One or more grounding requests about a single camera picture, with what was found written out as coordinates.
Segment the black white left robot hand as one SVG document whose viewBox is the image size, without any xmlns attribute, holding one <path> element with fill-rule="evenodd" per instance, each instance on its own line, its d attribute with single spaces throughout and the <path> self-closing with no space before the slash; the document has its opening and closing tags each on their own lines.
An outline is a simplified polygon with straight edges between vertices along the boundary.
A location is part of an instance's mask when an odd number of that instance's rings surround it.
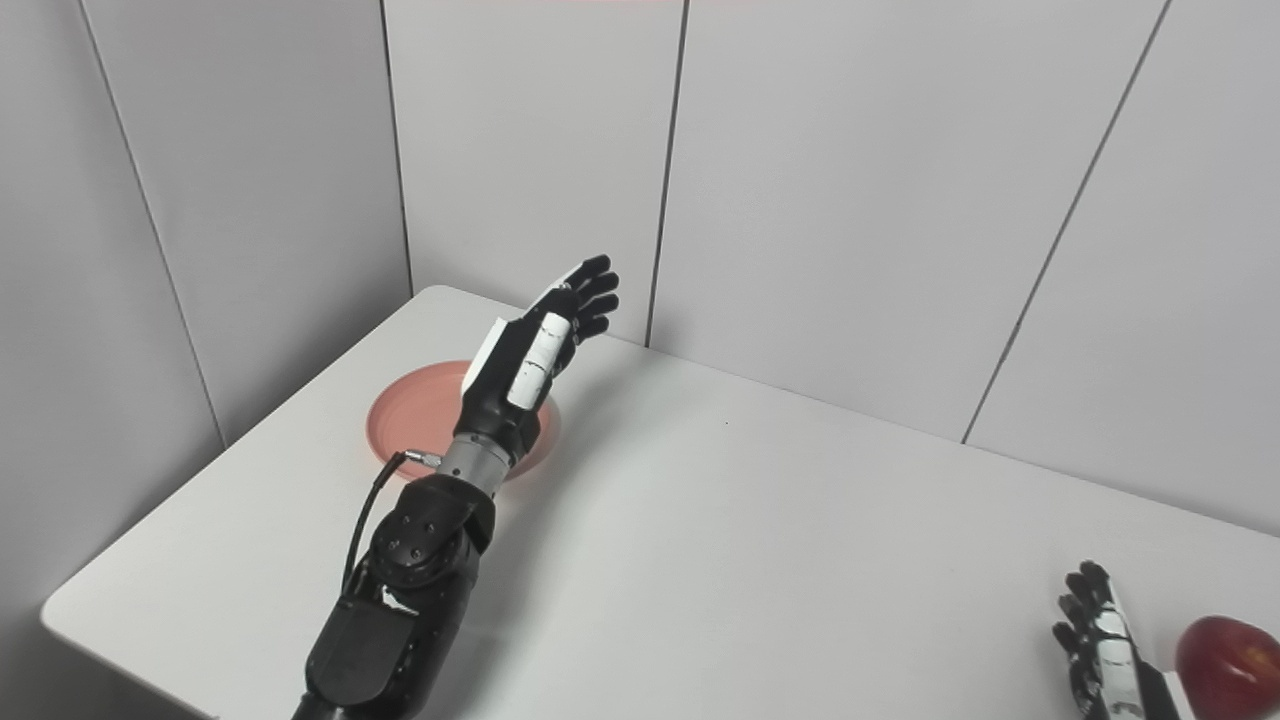
<svg viewBox="0 0 1280 720">
<path fill-rule="evenodd" d="M 604 334 L 620 306 L 620 275 L 602 254 L 554 281 L 513 320 L 499 319 L 470 363 L 454 434 L 485 439 L 515 466 L 541 433 L 539 413 L 579 347 Z"/>
</svg>

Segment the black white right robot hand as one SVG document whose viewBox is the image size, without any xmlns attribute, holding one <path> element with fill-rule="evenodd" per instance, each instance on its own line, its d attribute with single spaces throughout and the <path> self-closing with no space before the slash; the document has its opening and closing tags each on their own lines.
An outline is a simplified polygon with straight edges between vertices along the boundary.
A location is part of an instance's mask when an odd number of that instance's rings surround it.
<svg viewBox="0 0 1280 720">
<path fill-rule="evenodd" d="M 1052 635 L 1082 719 L 1183 719 L 1169 679 L 1147 662 L 1106 569 L 1084 560 L 1064 578 Z"/>
</svg>

